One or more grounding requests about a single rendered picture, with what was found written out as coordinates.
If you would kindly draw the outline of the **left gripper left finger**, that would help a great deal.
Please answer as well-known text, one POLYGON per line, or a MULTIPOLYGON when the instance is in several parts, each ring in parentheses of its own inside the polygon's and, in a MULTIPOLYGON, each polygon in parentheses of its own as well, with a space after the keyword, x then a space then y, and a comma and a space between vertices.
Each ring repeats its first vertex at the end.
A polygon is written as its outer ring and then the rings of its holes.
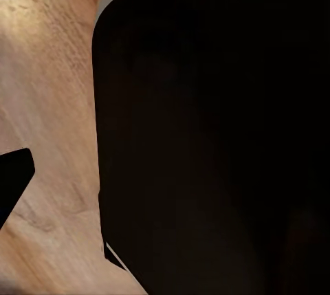
POLYGON ((35 174, 29 148, 0 155, 0 229, 35 174))

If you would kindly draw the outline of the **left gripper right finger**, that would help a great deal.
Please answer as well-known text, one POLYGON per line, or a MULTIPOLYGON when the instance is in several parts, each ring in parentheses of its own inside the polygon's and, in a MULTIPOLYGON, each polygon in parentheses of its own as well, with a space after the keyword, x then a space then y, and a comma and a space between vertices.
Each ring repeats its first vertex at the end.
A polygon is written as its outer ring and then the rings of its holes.
POLYGON ((330 202, 330 150, 319 147, 314 149, 309 172, 330 202))

